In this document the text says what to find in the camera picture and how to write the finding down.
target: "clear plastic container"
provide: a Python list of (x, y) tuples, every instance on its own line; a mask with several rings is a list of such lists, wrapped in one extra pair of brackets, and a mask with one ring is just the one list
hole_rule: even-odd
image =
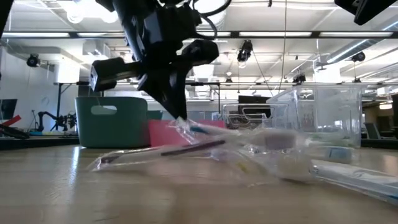
[(289, 116), (288, 104), (228, 104), (223, 106), (223, 119), (228, 129), (292, 129), (297, 117)]
[(361, 90), (359, 85), (302, 85), (283, 91), (267, 102), (288, 105), (292, 128), (309, 133), (313, 140), (359, 147)]

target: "wooden table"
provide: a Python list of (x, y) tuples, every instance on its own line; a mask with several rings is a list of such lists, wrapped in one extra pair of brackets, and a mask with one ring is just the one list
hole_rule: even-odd
[[(1, 223), (397, 223), (398, 208), (329, 184), (269, 177), (237, 183), (205, 159), (142, 172), (88, 172), (104, 151), (62, 146), (0, 152)], [(398, 175), (398, 152), (363, 149), (360, 164)]]

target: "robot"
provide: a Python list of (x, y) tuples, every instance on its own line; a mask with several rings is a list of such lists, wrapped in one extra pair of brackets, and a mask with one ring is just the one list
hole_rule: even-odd
[[(116, 11), (126, 42), (132, 50), (133, 63), (122, 58), (95, 61), (90, 75), (94, 91), (112, 89), (118, 80), (136, 77), (138, 90), (144, 90), (158, 101), (174, 118), (187, 118), (185, 77), (193, 66), (211, 63), (219, 55), (214, 24), (209, 16), (224, 11), (231, 3), (211, 12), (198, 12), (199, 0), (96, 0), (109, 11)], [(355, 23), (363, 25), (397, 0), (335, 0), (355, 15)], [(0, 7), (0, 36), (13, 0), (3, 0)], [(201, 19), (212, 26), (215, 36), (196, 32)], [(196, 39), (182, 50), (185, 39)]]

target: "pink object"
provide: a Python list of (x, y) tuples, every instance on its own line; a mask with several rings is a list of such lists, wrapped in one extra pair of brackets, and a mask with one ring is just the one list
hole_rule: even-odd
[[(166, 120), (148, 120), (150, 146), (186, 146), (189, 144), (173, 127), (170, 127), (171, 121)], [(206, 124), (219, 128), (225, 128), (224, 121), (197, 121), (200, 124)]]

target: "desk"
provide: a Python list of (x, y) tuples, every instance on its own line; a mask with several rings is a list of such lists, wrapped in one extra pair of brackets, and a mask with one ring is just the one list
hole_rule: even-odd
[[(4, 223), (396, 223), (398, 208), (329, 184), (269, 178), (247, 187), (220, 163), (158, 163), (151, 176), (85, 170), (99, 153), (59, 146), (0, 152)], [(361, 166), (398, 175), (398, 152), (363, 149)]]

